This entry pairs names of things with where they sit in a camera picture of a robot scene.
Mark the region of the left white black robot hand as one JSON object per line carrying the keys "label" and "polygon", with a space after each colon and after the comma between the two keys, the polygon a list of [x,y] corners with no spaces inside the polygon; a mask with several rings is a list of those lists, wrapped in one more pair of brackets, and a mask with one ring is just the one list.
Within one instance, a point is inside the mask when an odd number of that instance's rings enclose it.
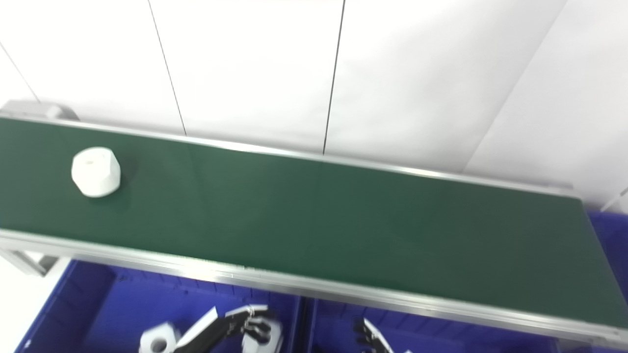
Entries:
{"label": "left white black robot hand", "polygon": [[264,304],[252,304],[219,316],[213,307],[180,337],[175,353],[210,353],[223,340],[236,335],[251,337],[260,346],[271,342],[271,325],[276,313]]}

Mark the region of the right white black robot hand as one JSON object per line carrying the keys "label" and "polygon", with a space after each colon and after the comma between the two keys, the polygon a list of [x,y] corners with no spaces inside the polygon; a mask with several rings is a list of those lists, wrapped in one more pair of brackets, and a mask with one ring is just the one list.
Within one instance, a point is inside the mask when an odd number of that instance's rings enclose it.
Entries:
{"label": "right white black robot hand", "polygon": [[394,353],[383,333],[368,319],[355,319],[353,331],[357,334],[355,341],[365,347],[364,353]]}

